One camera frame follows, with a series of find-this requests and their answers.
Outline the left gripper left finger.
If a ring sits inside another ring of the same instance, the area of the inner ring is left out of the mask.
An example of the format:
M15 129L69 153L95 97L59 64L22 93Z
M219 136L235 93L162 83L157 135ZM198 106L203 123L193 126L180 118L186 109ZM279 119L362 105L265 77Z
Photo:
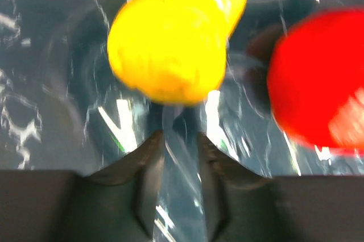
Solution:
M1 171L2 241L151 241L163 175L163 133L83 177Z

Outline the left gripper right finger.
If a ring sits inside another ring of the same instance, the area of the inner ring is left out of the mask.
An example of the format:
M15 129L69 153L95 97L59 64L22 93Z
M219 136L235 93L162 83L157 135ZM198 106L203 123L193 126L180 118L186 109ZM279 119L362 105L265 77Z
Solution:
M262 177L197 135L209 241L362 241L363 177Z

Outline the red tomato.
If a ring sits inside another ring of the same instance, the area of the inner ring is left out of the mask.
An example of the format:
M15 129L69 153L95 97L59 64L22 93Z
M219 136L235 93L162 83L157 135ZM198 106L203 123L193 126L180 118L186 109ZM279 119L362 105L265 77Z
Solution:
M363 7L316 12L277 42L267 76L278 126L306 146L363 151Z

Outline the small yellow fruit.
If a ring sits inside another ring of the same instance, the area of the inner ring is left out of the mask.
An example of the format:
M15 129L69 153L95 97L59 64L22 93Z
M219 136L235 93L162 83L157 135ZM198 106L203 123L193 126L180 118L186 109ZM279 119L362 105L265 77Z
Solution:
M195 105L225 76L247 0L130 0L107 37L113 74L158 103Z

